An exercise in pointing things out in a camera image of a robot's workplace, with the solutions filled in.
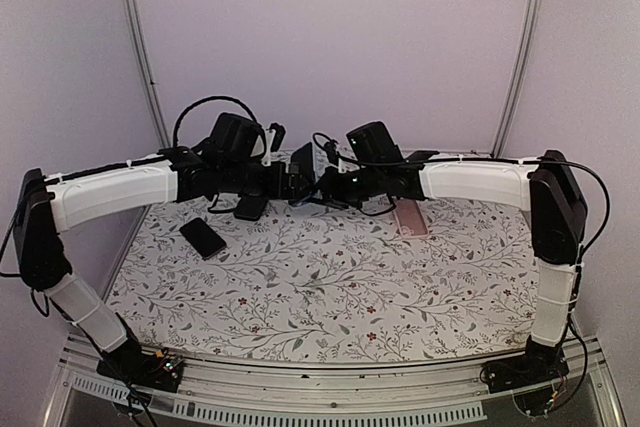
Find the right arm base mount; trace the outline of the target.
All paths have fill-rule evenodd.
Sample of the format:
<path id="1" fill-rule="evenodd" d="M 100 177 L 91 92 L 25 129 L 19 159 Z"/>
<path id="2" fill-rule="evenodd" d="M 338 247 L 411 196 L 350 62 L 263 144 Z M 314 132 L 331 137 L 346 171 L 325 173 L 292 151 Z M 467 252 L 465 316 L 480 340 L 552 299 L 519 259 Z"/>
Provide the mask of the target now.
<path id="1" fill-rule="evenodd" d="M 541 356 L 526 354 L 484 363 L 479 380 L 490 393 L 504 392 L 565 377 L 569 367 L 564 358 L 547 361 Z"/>

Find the black phone white case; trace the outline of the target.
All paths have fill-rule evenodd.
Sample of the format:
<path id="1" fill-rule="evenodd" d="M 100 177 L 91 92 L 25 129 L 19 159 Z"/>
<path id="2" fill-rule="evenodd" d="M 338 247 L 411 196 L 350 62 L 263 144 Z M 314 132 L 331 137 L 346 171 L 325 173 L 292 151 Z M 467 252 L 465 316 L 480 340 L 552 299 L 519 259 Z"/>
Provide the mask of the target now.
<path id="1" fill-rule="evenodd" d="M 292 199 L 289 201 L 289 205 L 292 207 L 299 207 L 307 203 L 314 203 L 314 198 L 318 192 L 317 186 L 312 186 L 310 190 L 303 194 L 300 198 Z"/>

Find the pink phone case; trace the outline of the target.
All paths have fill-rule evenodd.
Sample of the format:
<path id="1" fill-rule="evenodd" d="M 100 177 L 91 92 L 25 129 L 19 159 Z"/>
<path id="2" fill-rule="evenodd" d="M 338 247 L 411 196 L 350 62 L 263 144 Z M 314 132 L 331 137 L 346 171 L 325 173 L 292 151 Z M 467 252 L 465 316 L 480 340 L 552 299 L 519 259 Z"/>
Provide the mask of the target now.
<path id="1" fill-rule="evenodd" d="M 429 234 L 428 222 L 417 201 L 399 199 L 395 201 L 395 205 L 393 215 L 402 238 L 423 238 Z"/>

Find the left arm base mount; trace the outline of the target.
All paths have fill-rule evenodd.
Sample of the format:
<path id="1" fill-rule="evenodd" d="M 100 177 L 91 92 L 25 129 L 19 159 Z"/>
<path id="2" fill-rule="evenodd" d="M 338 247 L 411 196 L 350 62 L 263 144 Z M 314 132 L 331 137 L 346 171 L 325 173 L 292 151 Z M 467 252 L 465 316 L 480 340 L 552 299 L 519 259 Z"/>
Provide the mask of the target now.
<path id="1" fill-rule="evenodd" d="M 183 361 L 166 349 L 147 353 L 137 347 L 121 346 L 101 354 L 97 373 L 134 386 L 176 393 L 183 376 Z"/>

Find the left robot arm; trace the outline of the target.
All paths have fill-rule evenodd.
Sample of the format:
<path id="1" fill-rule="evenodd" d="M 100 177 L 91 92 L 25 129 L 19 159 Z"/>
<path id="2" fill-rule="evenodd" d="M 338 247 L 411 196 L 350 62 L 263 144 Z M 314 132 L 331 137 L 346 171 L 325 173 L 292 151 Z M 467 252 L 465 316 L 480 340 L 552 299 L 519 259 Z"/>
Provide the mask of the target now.
<path id="1" fill-rule="evenodd" d="M 174 138 L 170 147 L 129 161 L 66 174 L 28 171 L 10 227 L 18 277 L 126 380 L 141 380 L 148 359 L 127 322 L 74 266 L 77 257 L 66 245 L 73 230 L 123 212 L 224 194 L 236 196 L 231 213 L 246 221 L 259 220 L 270 201 L 304 201 L 315 184 L 313 148 L 305 144 L 277 160 L 283 135 L 280 124 L 263 127 L 252 115 L 223 113 L 193 147 Z"/>

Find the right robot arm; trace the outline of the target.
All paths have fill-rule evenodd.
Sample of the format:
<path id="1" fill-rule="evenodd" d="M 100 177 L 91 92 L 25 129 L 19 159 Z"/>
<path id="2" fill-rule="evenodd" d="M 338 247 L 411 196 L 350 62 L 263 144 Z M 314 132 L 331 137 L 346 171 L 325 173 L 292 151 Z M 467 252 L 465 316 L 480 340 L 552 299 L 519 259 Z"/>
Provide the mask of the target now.
<path id="1" fill-rule="evenodd" d="M 348 133 L 350 157 L 325 134 L 315 133 L 312 140 L 329 162 L 317 182 L 327 204 L 358 208 L 384 195 L 480 201 L 528 213 L 539 283 L 532 330 L 516 369 L 527 383 L 539 382 L 554 369 L 578 295 L 588 214 L 575 167 L 561 152 L 524 159 L 446 156 L 432 150 L 403 155 L 380 121 Z"/>

